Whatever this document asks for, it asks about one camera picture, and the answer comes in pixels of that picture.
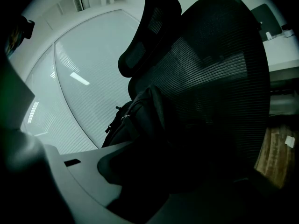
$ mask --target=black mesh chair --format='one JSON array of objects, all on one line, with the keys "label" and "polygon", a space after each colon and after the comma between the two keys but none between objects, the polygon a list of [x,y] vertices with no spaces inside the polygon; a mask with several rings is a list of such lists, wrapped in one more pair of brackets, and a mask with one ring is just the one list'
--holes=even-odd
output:
[{"label": "black mesh chair", "polygon": [[[178,17],[178,2],[160,10],[153,1],[159,4],[146,0],[138,31],[119,59],[122,75],[132,77],[131,98],[156,85],[183,140],[203,146],[202,136],[211,135],[213,149],[229,149],[227,155],[253,166],[270,102],[267,58],[253,15],[234,0],[199,0]],[[158,38],[154,24],[161,27]],[[209,133],[200,132],[203,124]]]}]

